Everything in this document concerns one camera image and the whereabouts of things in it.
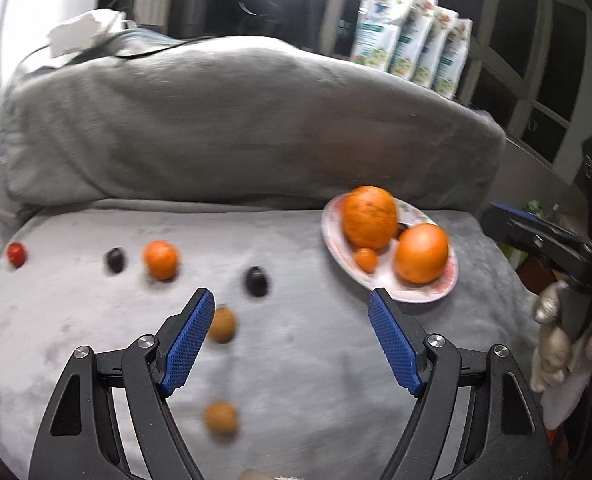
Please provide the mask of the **gloved right hand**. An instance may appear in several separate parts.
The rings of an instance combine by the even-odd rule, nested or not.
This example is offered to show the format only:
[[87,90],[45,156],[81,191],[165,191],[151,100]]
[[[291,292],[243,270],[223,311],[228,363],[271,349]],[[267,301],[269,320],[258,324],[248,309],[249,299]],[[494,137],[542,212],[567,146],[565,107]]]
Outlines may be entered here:
[[561,426],[592,386],[592,320],[575,328],[575,316],[589,312],[588,296],[559,281],[535,300],[532,318],[539,325],[531,357],[529,385],[541,396],[546,429]]

